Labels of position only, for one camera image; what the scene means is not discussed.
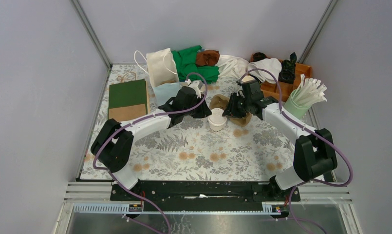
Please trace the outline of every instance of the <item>floral pattern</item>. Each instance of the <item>floral pattern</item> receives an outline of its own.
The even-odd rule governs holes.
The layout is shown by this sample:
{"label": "floral pattern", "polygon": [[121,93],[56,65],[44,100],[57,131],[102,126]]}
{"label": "floral pattern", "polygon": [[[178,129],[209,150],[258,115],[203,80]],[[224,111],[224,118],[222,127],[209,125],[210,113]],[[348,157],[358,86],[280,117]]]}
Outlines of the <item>floral pattern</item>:
{"label": "floral pattern", "polygon": [[[134,79],[146,79],[150,110],[157,108],[148,75],[137,65],[114,65],[107,89],[84,158],[81,179],[111,179],[106,171],[95,170],[90,152],[104,122],[107,120],[108,86]],[[239,90],[233,78],[220,78],[208,86],[206,98],[222,94],[227,97]],[[276,128],[252,117],[245,127],[230,121],[219,132],[212,132],[207,118],[185,117],[183,122],[135,142],[128,166],[140,179],[154,180],[255,180],[267,181],[278,172],[291,167],[293,154],[289,141]]]}

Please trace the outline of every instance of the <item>light green container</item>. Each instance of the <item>light green container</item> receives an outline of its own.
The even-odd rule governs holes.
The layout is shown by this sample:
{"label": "light green container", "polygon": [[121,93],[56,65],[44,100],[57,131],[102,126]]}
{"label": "light green container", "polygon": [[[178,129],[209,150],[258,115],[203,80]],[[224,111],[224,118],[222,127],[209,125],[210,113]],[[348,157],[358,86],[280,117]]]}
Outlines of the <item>light green container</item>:
{"label": "light green container", "polygon": [[311,106],[299,106],[294,101],[292,101],[292,96],[295,95],[297,89],[295,89],[289,96],[287,102],[283,106],[286,111],[293,114],[298,119],[301,119],[305,113],[311,108]]}

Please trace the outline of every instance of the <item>brown cloth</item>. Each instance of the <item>brown cloth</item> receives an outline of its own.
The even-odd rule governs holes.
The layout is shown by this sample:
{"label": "brown cloth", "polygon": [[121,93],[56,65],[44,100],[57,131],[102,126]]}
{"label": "brown cloth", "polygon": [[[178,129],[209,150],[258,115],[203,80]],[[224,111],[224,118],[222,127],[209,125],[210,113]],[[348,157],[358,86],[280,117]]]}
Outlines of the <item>brown cloth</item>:
{"label": "brown cloth", "polygon": [[[214,108],[220,108],[222,110],[226,109],[227,105],[229,104],[229,98],[226,96],[223,96],[221,94],[216,94],[210,102],[209,108],[210,110],[213,110]],[[251,113],[247,113],[246,117],[244,118],[229,118],[230,121],[236,125],[239,125],[241,127],[246,126],[249,122],[250,119],[252,118]]]}
{"label": "brown cloth", "polygon": [[195,63],[197,67],[214,67],[214,65],[216,65],[216,63],[219,61],[219,57],[220,54],[218,50],[205,50],[196,54]]}

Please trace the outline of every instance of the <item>brown organizer tray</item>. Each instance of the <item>brown organizer tray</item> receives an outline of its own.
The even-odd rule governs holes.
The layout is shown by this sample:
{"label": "brown organizer tray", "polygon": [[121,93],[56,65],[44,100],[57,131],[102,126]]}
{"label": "brown organizer tray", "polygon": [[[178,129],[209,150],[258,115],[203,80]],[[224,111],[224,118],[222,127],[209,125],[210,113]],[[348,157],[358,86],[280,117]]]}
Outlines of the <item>brown organizer tray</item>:
{"label": "brown organizer tray", "polygon": [[[305,74],[305,78],[312,77],[312,67],[300,63],[296,63],[295,69],[295,80],[293,84],[279,82],[280,88],[282,89],[282,101],[287,101],[292,91],[298,88],[300,85],[300,75]],[[279,90],[276,84],[271,84],[267,81],[261,84],[261,90],[265,97],[272,96],[279,100]]]}

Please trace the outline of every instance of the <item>white tote bag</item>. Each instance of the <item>white tote bag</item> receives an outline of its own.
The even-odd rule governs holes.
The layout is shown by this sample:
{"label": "white tote bag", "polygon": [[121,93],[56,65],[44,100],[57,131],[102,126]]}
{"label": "white tote bag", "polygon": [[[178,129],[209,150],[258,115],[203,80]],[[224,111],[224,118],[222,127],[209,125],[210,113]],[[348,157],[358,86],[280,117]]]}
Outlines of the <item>white tote bag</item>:
{"label": "white tote bag", "polygon": [[[135,59],[137,52],[140,53],[147,62],[149,72],[137,63],[137,60]],[[149,75],[150,84],[156,96],[158,106],[165,104],[167,100],[177,95],[180,90],[179,76],[177,75],[176,63],[174,62],[170,48],[148,53],[147,59],[140,51],[136,50],[134,52],[134,61]]]}

